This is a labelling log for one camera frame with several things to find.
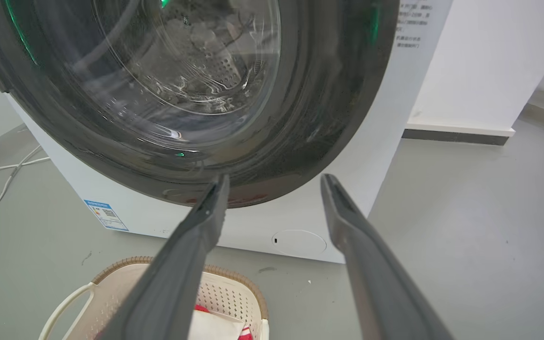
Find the power cord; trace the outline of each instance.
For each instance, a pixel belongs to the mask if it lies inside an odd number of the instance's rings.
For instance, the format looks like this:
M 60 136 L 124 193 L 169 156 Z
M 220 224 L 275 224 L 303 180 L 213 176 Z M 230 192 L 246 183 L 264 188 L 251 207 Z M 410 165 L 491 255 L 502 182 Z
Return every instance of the power cord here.
M 14 176 L 16 176 L 16 174 L 18 173 L 18 170 L 20 170 L 20 168 L 22 166 L 29 165 L 29 164 L 40 163 L 40 162 L 47 161 L 47 160 L 50 159 L 49 157 L 43 157 L 43 158 L 37 159 L 35 161 L 26 161 L 26 160 L 30 159 L 33 155 L 35 155 L 35 153 L 37 153 L 37 151 L 39 151 L 39 149 L 41 149 L 41 145 L 39 145 L 34 150 L 32 150 L 18 164 L 0 166 L 0 170 L 14 168 L 14 170 L 11 172 L 11 174 L 9 175 L 9 177 L 8 177 L 8 179 L 7 179 L 7 181 L 6 181 L 5 185 L 4 185 L 4 189 L 1 191 L 0 202 L 1 202 L 1 199 L 4 197 L 4 195 L 6 194 L 6 191 L 7 191 L 8 187 L 9 187 L 9 184 L 11 183 L 11 180 L 14 178 Z

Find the gray floor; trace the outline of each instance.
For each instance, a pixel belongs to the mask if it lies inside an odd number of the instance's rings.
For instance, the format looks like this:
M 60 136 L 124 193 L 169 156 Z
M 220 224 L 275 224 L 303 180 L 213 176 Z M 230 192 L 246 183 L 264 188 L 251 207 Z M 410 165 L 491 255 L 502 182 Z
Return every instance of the gray floor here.
M 371 212 L 459 340 L 544 338 L 544 128 L 514 128 L 504 147 L 403 140 Z M 34 146 L 6 136 L 0 165 Z M 36 338 L 67 294 L 162 242 L 102 228 L 53 164 L 22 168 L 0 204 L 0 339 Z M 207 262 L 260 286 L 272 340 L 360 338 L 343 265 L 223 248 Z

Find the white basket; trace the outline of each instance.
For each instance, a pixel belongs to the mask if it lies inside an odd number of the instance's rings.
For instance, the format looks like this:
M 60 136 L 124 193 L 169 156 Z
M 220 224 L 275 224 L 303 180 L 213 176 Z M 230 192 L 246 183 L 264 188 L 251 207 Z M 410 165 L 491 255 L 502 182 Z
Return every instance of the white basket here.
M 47 340 L 56 320 L 80 295 L 89 299 L 63 340 L 93 340 L 115 314 L 125 297 L 153 260 L 140 256 L 119 261 L 99 273 L 92 282 L 69 295 L 45 323 L 39 340 Z M 196 304 L 245 321 L 253 339 L 268 340 L 268 308 L 264 296 L 251 280 L 239 273 L 206 265 L 201 276 Z

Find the qr code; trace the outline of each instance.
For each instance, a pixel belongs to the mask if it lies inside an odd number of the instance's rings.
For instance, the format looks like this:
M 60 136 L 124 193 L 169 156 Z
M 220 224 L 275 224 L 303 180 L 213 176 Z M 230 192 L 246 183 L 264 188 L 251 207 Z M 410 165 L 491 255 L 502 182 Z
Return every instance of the qr code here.
M 109 209 L 102 209 L 102 211 L 104 211 L 104 213 L 106 214 L 106 216 L 117 217 L 117 216 L 115 215 L 115 213 L 112 212 L 112 210 L 109 210 Z

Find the front-load washing machine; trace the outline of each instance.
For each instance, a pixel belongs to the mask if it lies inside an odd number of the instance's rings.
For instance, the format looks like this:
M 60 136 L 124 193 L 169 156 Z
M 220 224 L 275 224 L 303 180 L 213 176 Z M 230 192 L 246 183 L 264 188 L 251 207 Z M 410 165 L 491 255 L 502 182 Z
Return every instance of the front-load washing machine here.
M 0 0 L 0 90 L 106 228 L 168 237 L 223 172 L 220 246 L 341 262 L 317 177 L 371 210 L 450 3 Z

